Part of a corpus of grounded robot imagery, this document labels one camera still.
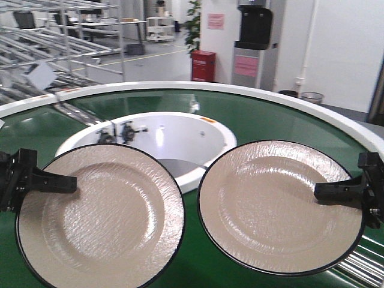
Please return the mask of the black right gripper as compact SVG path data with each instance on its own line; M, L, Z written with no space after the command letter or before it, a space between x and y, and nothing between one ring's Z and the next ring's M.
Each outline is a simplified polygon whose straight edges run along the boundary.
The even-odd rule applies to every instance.
M379 229L383 223L383 161L378 152L363 152L358 158L362 176L316 183L314 196L319 204L351 206L361 203L365 225Z

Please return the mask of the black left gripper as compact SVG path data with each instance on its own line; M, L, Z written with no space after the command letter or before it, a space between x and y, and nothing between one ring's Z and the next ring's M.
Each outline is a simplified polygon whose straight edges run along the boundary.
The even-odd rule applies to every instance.
M74 193L77 178L36 168L37 151L20 148L15 154L1 151L1 212L14 212L29 187L47 193Z

